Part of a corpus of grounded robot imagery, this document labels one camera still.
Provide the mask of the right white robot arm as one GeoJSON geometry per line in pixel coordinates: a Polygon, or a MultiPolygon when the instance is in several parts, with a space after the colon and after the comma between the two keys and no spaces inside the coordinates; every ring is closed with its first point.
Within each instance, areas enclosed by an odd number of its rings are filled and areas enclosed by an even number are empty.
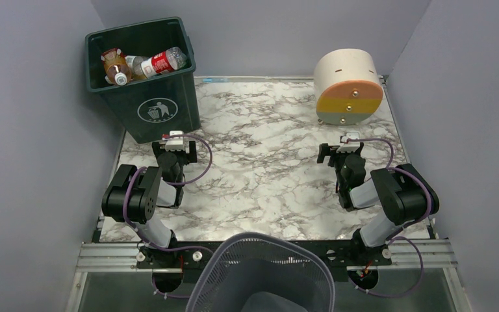
{"type": "Polygon", "coordinates": [[[361,152],[365,141],[347,138],[333,146],[319,145],[317,162],[326,162],[336,175],[335,192],[346,211],[367,209],[376,204],[381,211],[350,240],[355,255],[377,251],[404,229],[439,210],[439,197],[409,163],[372,170],[366,177],[361,152]]]}

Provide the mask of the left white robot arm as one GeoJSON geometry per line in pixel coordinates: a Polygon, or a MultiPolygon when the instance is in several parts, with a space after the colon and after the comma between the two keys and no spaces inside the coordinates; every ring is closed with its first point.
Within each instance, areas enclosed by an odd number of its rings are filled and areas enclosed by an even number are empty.
{"type": "Polygon", "coordinates": [[[156,166],[119,165],[101,202],[104,216],[132,227],[144,243],[157,250],[176,250],[177,239],[155,210],[180,206],[184,166],[198,161],[196,142],[190,140],[187,147],[182,143],[181,138],[152,143],[156,166]]]}

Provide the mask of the amber red-label bottle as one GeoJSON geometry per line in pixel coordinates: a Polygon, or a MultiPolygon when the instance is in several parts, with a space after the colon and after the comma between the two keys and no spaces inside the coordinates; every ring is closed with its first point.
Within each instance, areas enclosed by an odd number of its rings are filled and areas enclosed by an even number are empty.
{"type": "Polygon", "coordinates": [[[105,80],[109,84],[125,86],[133,80],[132,71],[121,49],[109,49],[101,54],[100,59],[106,73],[105,80]]]}

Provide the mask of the clear bottle red green label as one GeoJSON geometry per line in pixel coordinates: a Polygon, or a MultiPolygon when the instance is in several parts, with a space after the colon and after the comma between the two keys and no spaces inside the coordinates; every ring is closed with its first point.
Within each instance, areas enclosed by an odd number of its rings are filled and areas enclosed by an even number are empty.
{"type": "Polygon", "coordinates": [[[134,60],[132,63],[134,80],[145,80],[156,75],[164,75],[184,68],[188,56],[179,47],[171,47],[152,57],[134,60]]]}

